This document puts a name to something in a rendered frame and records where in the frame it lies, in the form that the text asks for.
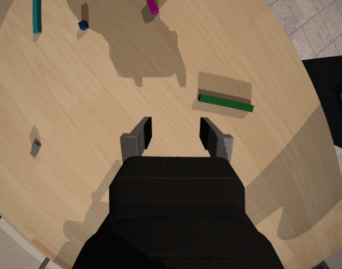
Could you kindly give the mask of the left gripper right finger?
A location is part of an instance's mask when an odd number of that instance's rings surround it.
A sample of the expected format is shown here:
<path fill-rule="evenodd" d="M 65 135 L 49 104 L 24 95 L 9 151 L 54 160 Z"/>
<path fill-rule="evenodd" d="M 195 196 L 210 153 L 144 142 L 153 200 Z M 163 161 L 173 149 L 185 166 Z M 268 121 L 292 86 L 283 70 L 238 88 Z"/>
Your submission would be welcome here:
<path fill-rule="evenodd" d="M 223 134 L 208 117 L 200 119 L 200 140 L 211 157 L 223 157 L 230 163 L 234 138 Z"/>

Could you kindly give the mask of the green rod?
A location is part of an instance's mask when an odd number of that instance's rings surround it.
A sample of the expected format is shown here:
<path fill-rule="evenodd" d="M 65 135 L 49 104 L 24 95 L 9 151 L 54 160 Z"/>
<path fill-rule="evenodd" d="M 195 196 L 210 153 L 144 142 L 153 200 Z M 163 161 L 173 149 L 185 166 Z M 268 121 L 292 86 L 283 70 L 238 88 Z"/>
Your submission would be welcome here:
<path fill-rule="evenodd" d="M 199 95 L 198 101 L 205 102 L 209 104 L 219 105 L 219 106 L 225 106 L 235 109 L 240 109 L 248 112 L 253 112 L 254 105 L 245 104 L 242 102 L 232 101 L 228 99 L 213 97 L 213 96 L 207 96 L 204 94 Z"/>

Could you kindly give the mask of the turquoise rod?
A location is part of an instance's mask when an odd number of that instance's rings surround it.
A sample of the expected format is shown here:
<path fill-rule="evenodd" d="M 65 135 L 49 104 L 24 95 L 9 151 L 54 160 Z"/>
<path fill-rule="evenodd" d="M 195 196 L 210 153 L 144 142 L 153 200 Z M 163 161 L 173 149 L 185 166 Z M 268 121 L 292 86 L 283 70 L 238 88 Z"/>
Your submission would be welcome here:
<path fill-rule="evenodd" d="M 33 0 L 33 33 L 42 32 L 41 0 Z"/>

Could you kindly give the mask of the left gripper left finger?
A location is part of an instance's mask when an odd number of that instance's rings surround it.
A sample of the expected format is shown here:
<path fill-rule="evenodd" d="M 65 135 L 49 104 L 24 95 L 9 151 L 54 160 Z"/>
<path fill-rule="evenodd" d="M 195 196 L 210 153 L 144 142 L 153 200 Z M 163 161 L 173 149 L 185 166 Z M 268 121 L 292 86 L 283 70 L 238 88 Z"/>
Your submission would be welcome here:
<path fill-rule="evenodd" d="M 122 161 L 132 156 L 142 156 L 152 138 L 152 117 L 144 117 L 130 133 L 120 136 Z"/>

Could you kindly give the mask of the magenta rectangular block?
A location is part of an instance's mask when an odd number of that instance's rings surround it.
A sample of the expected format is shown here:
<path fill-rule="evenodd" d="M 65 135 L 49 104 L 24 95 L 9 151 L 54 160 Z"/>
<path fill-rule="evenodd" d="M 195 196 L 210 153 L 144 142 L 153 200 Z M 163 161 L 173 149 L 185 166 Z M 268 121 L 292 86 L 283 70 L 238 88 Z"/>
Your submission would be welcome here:
<path fill-rule="evenodd" d="M 159 13 L 158 8 L 157 8 L 154 0 L 146 0 L 146 1 L 147 1 L 147 4 L 149 6 L 149 9 L 150 9 L 152 15 Z"/>

